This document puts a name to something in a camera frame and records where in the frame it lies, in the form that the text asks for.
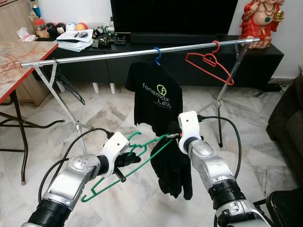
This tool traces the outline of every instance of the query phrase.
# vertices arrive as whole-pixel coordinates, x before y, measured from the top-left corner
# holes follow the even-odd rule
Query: white wall
[[[230,35],[241,33],[239,25],[244,6],[250,0],[239,0],[229,30]],[[84,22],[90,28],[107,25],[112,16],[110,0],[39,0],[42,17],[47,22]],[[274,78],[294,78],[303,63],[303,0],[286,0],[282,6],[285,19],[276,33],[273,44],[285,56],[275,71]]]

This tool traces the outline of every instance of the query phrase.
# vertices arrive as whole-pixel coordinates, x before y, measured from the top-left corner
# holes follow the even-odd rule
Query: soundbar
[[[205,44],[218,40],[217,35],[131,33],[132,44]]]

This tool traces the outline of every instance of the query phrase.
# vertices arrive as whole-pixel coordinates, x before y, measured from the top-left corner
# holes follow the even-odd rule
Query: clothes rack
[[[225,45],[234,45],[236,49],[236,62],[235,65],[231,71],[232,78],[234,77],[237,69],[239,68],[246,52],[249,47],[249,45],[253,42],[259,42],[259,38],[253,38],[253,39],[240,39],[240,40],[232,40],[232,41],[224,41],[219,42],[220,46]],[[242,44],[244,47],[242,48],[242,51],[239,53],[238,45]],[[160,51],[162,53],[167,52],[177,52],[177,51],[187,51],[187,50],[194,50],[194,49],[202,49],[202,48],[209,48],[209,47],[215,47],[217,46],[216,43],[207,43],[207,44],[195,44],[195,45],[187,45],[187,46],[177,46],[177,47],[169,47],[169,48],[162,48]],[[93,55],[93,56],[83,56],[83,57],[74,57],[74,58],[63,58],[63,59],[56,59],[56,60],[44,60],[44,61],[33,61],[33,62],[22,62],[21,67],[31,67],[35,68],[38,75],[41,77],[42,81],[45,83],[45,85],[48,87],[52,95],[55,97],[55,99],[58,101],[60,106],[63,108],[63,110],[67,113],[68,117],[71,119],[71,121],[75,124],[76,131],[78,134],[82,134],[81,129],[82,127],[90,128],[87,125],[81,124],[80,121],[77,121],[76,118],[73,116],[71,111],[68,109],[67,105],[64,103],[64,101],[61,99],[61,97],[57,94],[57,92],[53,89],[53,82],[56,74],[56,68],[57,64],[64,64],[64,63],[71,63],[71,62],[80,62],[80,61],[96,61],[96,60],[105,60],[105,59],[113,59],[113,58],[123,58],[123,57],[131,57],[131,56],[138,56],[138,55],[147,55],[147,54],[158,54],[158,50],[144,50],[144,51],[134,51],[134,52],[124,52],[124,53],[111,53],[111,54],[102,54],[102,55]],[[46,75],[43,73],[40,67],[45,65],[53,65],[52,74],[50,80],[47,79]],[[223,97],[226,89],[227,84],[225,84],[219,94],[219,96],[214,101],[214,105],[216,106],[217,115],[220,116],[220,107],[221,107],[221,98]],[[222,146],[222,133],[221,133],[221,121],[218,120],[219,125],[219,145]],[[83,153],[87,154],[85,144],[83,139],[80,140]]]

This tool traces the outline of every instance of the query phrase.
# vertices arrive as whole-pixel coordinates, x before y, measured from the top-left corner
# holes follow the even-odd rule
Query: black t-shirt
[[[155,62],[136,62],[129,69],[125,88],[134,91],[134,123],[147,123],[157,136],[166,134],[183,110],[182,88],[172,74]]]

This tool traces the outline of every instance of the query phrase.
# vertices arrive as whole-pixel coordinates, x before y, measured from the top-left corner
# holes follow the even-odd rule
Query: red hanger
[[[186,55],[185,61],[187,61],[188,63],[192,64],[192,65],[195,66],[196,68],[202,70],[203,72],[206,72],[207,74],[209,74],[209,75],[211,75],[211,76],[217,78],[218,80],[220,80],[220,81],[222,81],[222,82],[224,82],[224,83],[226,83],[226,84],[232,86],[232,85],[234,84],[234,81],[233,81],[233,79],[232,79],[231,74],[227,71],[227,69],[226,69],[223,65],[221,65],[221,64],[217,61],[217,58],[214,56],[214,53],[216,53],[216,52],[219,51],[219,49],[220,49],[220,44],[219,44],[218,41],[213,41],[213,43],[216,43],[216,44],[218,45],[218,48],[217,48],[216,50],[214,50],[212,53],[207,53],[207,54],[188,53],[188,54]],[[216,67],[217,65],[220,66],[220,67],[226,72],[226,74],[228,75],[228,77],[229,77],[228,80],[221,79],[220,77],[216,76],[215,74],[212,74],[211,72],[206,71],[205,69],[203,69],[203,68],[197,66],[196,64],[192,63],[190,60],[188,60],[188,57],[189,57],[190,55],[198,55],[198,56],[201,56],[201,57],[202,57],[202,60],[203,60],[204,62],[206,62],[207,64],[209,64],[209,65],[211,65],[211,66],[213,66],[213,67]]]

